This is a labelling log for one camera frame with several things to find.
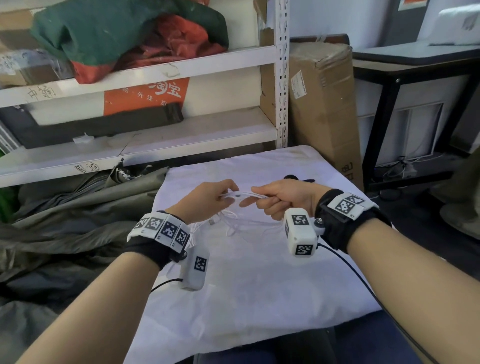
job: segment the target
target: power cord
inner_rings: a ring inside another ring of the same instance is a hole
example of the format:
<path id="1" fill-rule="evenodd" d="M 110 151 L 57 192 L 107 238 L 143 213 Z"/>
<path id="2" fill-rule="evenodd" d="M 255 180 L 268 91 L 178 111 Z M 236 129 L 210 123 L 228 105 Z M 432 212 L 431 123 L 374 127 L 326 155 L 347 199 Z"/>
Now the power cord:
<path id="1" fill-rule="evenodd" d="M 395 323 L 395 325 L 397 326 L 397 328 L 402 332 L 402 334 L 404 334 L 407 339 L 409 339 L 416 347 L 418 350 L 420 350 L 422 352 L 423 355 L 425 355 L 432 363 L 434 364 L 440 364 L 438 363 L 438 361 L 436 361 L 430 354 L 428 354 L 428 352 L 420 345 L 418 344 L 415 339 L 413 339 L 413 337 L 410 336 L 410 334 L 408 332 L 405 331 L 405 329 L 398 323 L 397 320 L 395 320 L 395 318 L 391 315 L 390 312 L 388 312 L 388 310 L 386 309 L 386 307 L 383 305 L 383 303 L 380 302 L 380 300 L 377 298 L 377 296 L 375 295 L 375 293 L 372 291 L 372 289 L 370 288 L 370 286 L 368 285 L 367 282 L 365 282 L 365 280 L 361 277 L 361 275 L 357 272 L 357 270 L 352 267 L 352 264 L 350 264 L 344 257 L 342 257 L 339 253 L 337 253 L 335 250 L 329 248 L 328 246 L 326 245 L 323 245 L 323 244 L 318 244 L 319 246 L 321 246 L 322 248 L 325 248 L 326 250 L 332 252 L 333 254 L 335 254 L 336 256 L 338 256 L 346 265 L 348 265 L 350 267 L 351 270 L 353 270 L 353 272 L 357 275 L 357 277 L 361 280 L 361 282 L 365 285 L 365 287 L 368 289 L 368 292 L 370 292 L 370 294 L 373 296 L 373 298 L 375 299 L 375 301 L 377 301 L 378 305 L 382 308 L 382 310 L 384 310 L 386 312 L 386 314 L 392 319 L 392 321 Z"/>
<path id="2" fill-rule="evenodd" d="M 167 280 L 167 281 L 165 281 L 165 282 L 163 282 L 163 283 L 160 283 L 158 286 L 154 287 L 154 288 L 150 291 L 150 293 L 152 293 L 153 291 L 155 291 L 157 288 L 162 287 L 164 284 L 171 283 L 171 282 L 182 282 L 182 281 L 183 281 L 182 278 L 175 278 L 175 279 Z"/>

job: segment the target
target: hand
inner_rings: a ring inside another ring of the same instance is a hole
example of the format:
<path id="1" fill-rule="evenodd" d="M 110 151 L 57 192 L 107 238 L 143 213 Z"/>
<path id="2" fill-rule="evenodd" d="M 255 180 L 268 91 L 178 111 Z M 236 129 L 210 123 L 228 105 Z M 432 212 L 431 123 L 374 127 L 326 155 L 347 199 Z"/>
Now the hand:
<path id="1" fill-rule="evenodd" d="M 252 192 L 270 198 L 248 197 L 240 203 L 240 207 L 256 202 L 257 207 L 265 210 L 265 214 L 271 216 L 273 220 L 281 220 L 290 207 L 304 208 L 310 216 L 313 216 L 318 201 L 328 190 L 331 188 L 321 184 L 291 179 L 279 180 L 262 187 L 252 187 Z"/>
<path id="2" fill-rule="evenodd" d="M 192 192 L 182 198 L 176 205 L 166 209 L 182 219 L 186 224 L 205 221 L 235 202 L 233 198 L 222 198 L 228 190 L 238 191 L 232 180 L 220 182 L 203 182 Z"/>

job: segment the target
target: finger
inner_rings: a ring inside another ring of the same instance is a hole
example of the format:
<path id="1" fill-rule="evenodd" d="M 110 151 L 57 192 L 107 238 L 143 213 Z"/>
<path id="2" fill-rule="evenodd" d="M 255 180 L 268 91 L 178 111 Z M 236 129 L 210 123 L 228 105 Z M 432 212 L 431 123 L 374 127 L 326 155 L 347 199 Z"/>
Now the finger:
<path id="1" fill-rule="evenodd" d="M 276 221 L 280 221 L 285 216 L 285 212 L 286 210 L 278 211 L 277 213 L 272 215 L 272 219 Z"/>
<path id="2" fill-rule="evenodd" d="M 265 196 L 275 196 L 279 193 L 278 181 L 266 184 L 260 187 L 252 187 L 252 192 L 255 194 L 263 194 Z"/>
<path id="3" fill-rule="evenodd" d="M 240 202 L 240 207 L 250 206 L 251 204 L 254 204 L 255 202 L 257 202 L 257 200 L 259 200 L 259 198 L 255 196 L 247 197 L 246 199 Z"/>
<path id="4" fill-rule="evenodd" d="M 274 215 L 278 212 L 284 211 L 284 210 L 286 210 L 290 207 L 291 207 L 290 202 L 280 201 L 280 202 L 276 203 L 275 205 L 273 205 L 272 207 L 265 209 L 265 214 L 268 215 L 268 216 L 272 216 L 272 215 Z"/>
<path id="5" fill-rule="evenodd" d="M 231 197 L 227 197 L 227 198 L 222 198 L 220 199 L 219 203 L 220 203 L 220 211 L 221 210 L 225 210 L 227 207 L 229 207 L 231 204 L 233 204 L 235 202 L 235 199 L 234 198 L 231 198 Z"/>
<path id="6" fill-rule="evenodd" d="M 271 208 L 273 205 L 280 202 L 280 199 L 276 196 L 269 197 L 269 198 L 260 198 L 257 201 L 257 207 L 261 210 L 265 210 L 267 208 Z"/>
<path id="7" fill-rule="evenodd" d="M 218 194 L 222 194 L 223 191 L 228 191 L 231 189 L 232 191 L 238 191 L 239 187 L 233 180 L 223 180 L 217 183 L 217 190 Z"/>

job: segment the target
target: white cloth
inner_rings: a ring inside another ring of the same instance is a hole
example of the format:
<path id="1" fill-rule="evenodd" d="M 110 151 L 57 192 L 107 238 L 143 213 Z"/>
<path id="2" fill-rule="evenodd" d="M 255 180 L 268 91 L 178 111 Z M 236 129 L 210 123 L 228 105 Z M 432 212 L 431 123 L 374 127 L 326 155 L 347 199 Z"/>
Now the white cloth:
<path id="1" fill-rule="evenodd" d="M 249 191 L 288 174 L 366 197 L 313 148 L 297 146 L 173 168 L 153 210 L 176 203 L 201 182 L 231 178 Z M 242 213 L 272 222 L 255 205 Z M 379 309 L 349 267 L 329 251 L 291 256 L 281 228 L 245 227 L 246 234 L 227 237 L 223 222 L 204 226 L 196 236 L 210 250 L 204 288 L 188 292 L 170 283 L 152 293 L 126 364 L 172 364 L 196 353 L 334 326 Z M 167 280 L 168 269 L 156 283 Z"/>

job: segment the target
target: white metal shelf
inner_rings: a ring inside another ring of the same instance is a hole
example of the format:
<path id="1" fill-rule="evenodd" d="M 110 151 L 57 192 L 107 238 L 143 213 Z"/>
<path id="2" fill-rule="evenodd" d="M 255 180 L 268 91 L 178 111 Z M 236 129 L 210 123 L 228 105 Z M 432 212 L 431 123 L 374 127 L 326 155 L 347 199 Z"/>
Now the white metal shelf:
<path id="1" fill-rule="evenodd" d="M 276 57 L 275 46 L 251 47 L 191 60 L 118 71 L 109 74 L 100 82 L 89 85 L 79 85 L 72 78 L 35 86 L 12 87 L 0 90 L 0 108 L 261 66 L 275 63 Z"/>
<path id="2" fill-rule="evenodd" d="M 73 142 L 23 147 L 0 158 L 0 187 L 50 180 L 215 150 L 274 141 L 277 130 L 259 107 L 189 118 L 181 123 L 111 138 L 83 147 Z"/>

